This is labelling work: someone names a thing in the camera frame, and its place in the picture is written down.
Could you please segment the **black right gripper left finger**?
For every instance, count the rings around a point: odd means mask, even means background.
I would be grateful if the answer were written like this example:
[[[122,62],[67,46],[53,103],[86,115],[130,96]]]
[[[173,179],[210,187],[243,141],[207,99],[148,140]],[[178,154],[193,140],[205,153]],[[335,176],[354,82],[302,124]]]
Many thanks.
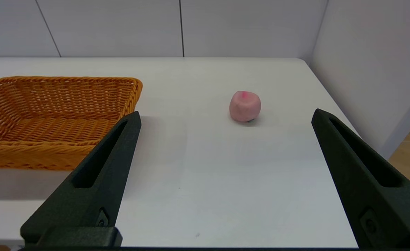
[[[115,226],[141,129],[124,116],[21,226],[25,248],[119,247]]]

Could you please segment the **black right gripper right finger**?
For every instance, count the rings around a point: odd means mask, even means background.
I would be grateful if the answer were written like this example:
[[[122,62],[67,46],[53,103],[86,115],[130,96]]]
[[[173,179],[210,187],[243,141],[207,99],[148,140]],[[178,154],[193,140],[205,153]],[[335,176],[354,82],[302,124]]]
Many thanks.
[[[311,124],[358,247],[410,249],[410,181],[333,114]]]

